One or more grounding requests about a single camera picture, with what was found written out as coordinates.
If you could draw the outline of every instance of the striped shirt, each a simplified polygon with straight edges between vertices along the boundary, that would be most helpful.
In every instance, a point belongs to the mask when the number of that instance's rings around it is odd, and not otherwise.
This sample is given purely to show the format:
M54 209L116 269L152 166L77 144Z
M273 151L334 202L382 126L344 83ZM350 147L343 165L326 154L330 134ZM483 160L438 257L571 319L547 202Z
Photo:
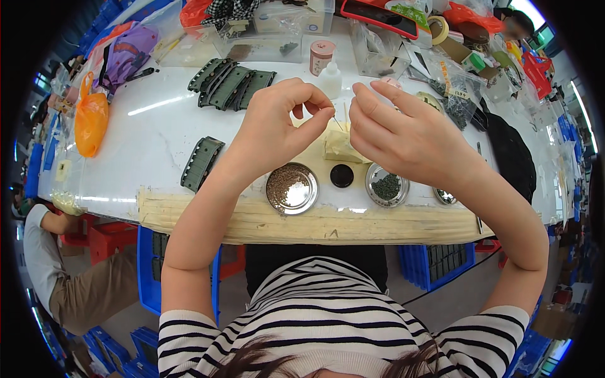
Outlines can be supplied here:
M438 365L439 375L502 377L528 322L524 310L499 306L431 335L364 272L315 256L269 275L248 311L223 331L195 311L163 313L158 368L161 378L207 377L246 342L271 335L270 353L256 363L294 354L283 366L299 377L324 368L380 378L390 361L433 337L439 348L428 363L432 370Z

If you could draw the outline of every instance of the orange plastic bag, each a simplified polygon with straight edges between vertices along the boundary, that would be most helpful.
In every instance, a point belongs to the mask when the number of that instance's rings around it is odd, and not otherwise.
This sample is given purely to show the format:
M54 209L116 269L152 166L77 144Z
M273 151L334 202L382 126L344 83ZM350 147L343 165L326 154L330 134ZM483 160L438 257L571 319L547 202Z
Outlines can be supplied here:
M109 104L103 93L88 94L93 84L93 73L89 72L80 86L80 102L76 105L74 132L80 155L93 157L99 150L109 122Z
M461 22L470 21L483 26L490 34L498 33L504 29L504 22L498 20L494 16L479 16L469 7L457 4L453 1L450 1L450 7L452 9L444 11L443 16L448 24L453 25L454 27Z
M181 25L184 28L200 25L202 20L210 17L204 11L211 3L212 0L189 0L183 9L181 9L181 14L178 16L181 20Z

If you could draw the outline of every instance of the woman's right hand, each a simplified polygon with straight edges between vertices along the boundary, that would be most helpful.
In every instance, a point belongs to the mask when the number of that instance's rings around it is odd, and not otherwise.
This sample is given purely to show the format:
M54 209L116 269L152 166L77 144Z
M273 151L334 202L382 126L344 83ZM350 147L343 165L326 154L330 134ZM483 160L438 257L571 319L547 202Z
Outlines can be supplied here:
M355 83L351 145L387 172L456 195L489 166L458 128L431 105L384 82L370 84L402 112Z

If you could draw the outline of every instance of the red stool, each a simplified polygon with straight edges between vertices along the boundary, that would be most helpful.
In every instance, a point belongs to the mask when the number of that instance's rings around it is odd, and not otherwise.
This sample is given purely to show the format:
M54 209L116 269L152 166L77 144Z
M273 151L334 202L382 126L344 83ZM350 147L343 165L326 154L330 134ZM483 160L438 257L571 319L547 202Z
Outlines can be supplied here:
M107 257L124 252L124 246L137 244L138 229L124 222L96 224L90 229L90 263L95 265Z
M237 246L237 260L221 264L221 270L218 274L220 280L231 277L236 273L240 273L246 268L246 246Z
M504 265L508 261L508 256L506 256L504 251L501 250L502 245L497 240L489 240L490 242L493 243L493 245L484 244L484 242L486 240L488 240L488 239L482 239L481 241L479 241L479 243L477 243L477 245L475 246L475 252L493 253L493 252L496 252L498 249L500 249L501 256L500 256L500 260L498 261L498 268L500 268L500 269L504 268Z
M82 214L77 221L77 232L66 233L61 235L61 242L66 246L76 247L88 247L90 241L88 236L90 235L90 229L94 226L94 222L99 219L94 215Z

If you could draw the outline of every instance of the woman's left hand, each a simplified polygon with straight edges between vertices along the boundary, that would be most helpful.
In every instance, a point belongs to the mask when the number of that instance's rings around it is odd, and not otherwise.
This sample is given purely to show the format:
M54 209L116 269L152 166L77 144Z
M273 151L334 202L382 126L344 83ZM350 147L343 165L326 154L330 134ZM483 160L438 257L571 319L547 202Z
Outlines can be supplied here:
M302 119L303 104L313 117L296 128L290 112ZM217 168L228 169L243 185L250 185L303 152L324 132L334 113L328 97L298 77L261 89L252 96L244 122Z

